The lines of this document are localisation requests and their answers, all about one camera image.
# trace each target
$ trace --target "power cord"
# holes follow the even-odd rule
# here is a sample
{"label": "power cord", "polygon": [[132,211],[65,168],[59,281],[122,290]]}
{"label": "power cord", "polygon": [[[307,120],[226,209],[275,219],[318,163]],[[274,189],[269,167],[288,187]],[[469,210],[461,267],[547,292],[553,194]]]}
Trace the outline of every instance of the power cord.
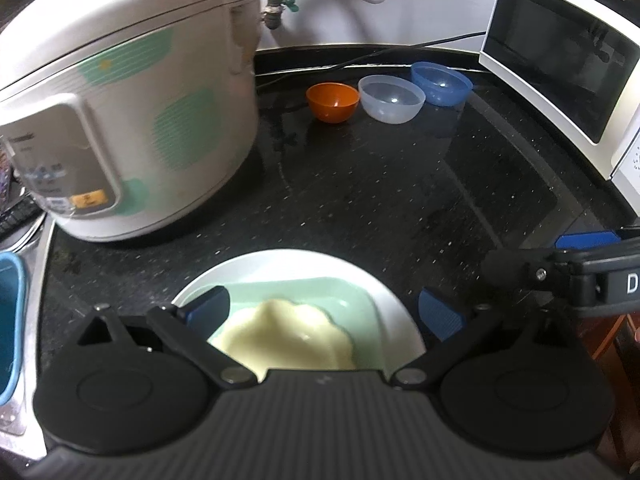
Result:
{"label": "power cord", "polygon": [[[423,48],[425,46],[432,46],[432,45],[437,45],[437,44],[443,44],[443,43],[451,43],[452,41],[457,41],[457,40],[466,40],[466,38],[474,38],[476,36],[484,36],[486,34],[486,30],[482,31],[482,32],[471,32],[469,34],[462,34],[461,36],[454,36],[453,38],[445,38],[443,40],[433,40],[433,41],[425,41],[424,43],[416,43],[416,44],[412,44],[412,45],[399,45],[399,46],[390,46],[388,48],[383,48],[381,50],[377,50],[375,52],[371,52],[370,54],[365,54],[364,56],[359,56],[359,57],[354,57],[353,59],[350,59],[348,61],[345,61],[343,63],[338,63],[337,65],[333,65],[333,66],[329,66],[327,68],[323,68],[322,70],[318,70],[316,73],[322,73],[322,72],[331,72],[333,70],[340,70],[341,68],[345,68],[346,66],[352,65],[358,61],[363,61],[364,59],[369,59],[370,57],[374,57],[374,56],[379,56],[380,54],[386,54],[387,52],[394,52],[396,50],[404,50],[407,48]],[[286,79],[287,77],[292,76],[294,73],[287,73],[283,76],[280,76],[272,81],[268,81],[266,83],[262,83],[258,86],[256,86],[256,90],[260,90],[262,88],[265,88],[267,86],[276,84],[280,81],[282,81],[283,79]]]}

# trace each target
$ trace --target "orange bowl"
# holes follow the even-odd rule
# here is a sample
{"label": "orange bowl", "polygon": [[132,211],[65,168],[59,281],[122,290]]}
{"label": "orange bowl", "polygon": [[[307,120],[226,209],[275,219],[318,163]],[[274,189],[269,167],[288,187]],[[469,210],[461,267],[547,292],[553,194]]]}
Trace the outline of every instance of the orange bowl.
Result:
{"label": "orange bowl", "polygon": [[342,83],[320,83],[306,91],[306,100],[316,118],[337,124],[351,117],[358,107],[358,91]]}

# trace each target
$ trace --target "sink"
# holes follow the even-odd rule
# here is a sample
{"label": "sink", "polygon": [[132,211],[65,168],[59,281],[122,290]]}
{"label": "sink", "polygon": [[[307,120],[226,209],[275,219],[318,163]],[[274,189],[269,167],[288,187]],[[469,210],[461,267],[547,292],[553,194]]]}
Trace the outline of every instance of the sink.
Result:
{"label": "sink", "polygon": [[53,230],[52,218],[42,215],[25,227],[22,234],[26,235],[24,238],[28,238],[29,231],[33,234],[25,244],[19,242],[20,238],[11,242],[26,264],[29,289],[25,309],[22,369],[14,394],[8,403],[0,406],[0,448],[32,460],[41,459],[47,453],[42,431],[33,414],[32,399],[38,366],[38,318]]}

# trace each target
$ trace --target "white microwave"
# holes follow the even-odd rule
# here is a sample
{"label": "white microwave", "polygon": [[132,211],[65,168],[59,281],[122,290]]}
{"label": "white microwave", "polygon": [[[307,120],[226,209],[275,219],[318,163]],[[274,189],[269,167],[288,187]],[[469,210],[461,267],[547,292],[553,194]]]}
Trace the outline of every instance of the white microwave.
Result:
{"label": "white microwave", "polygon": [[640,216],[640,27],[595,0],[496,0],[480,63]]}

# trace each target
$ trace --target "plate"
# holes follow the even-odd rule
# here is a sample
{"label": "plate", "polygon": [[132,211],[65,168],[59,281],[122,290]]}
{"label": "plate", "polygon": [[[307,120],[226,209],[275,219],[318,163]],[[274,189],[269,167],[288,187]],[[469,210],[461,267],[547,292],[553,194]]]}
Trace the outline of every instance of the plate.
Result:
{"label": "plate", "polygon": [[379,280],[340,258],[313,251],[274,249],[243,254],[207,270],[174,298],[183,306],[215,285],[285,282],[312,278],[338,278],[364,290],[378,311],[384,373],[395,370],[424,354],[420,331],[404,305]]}

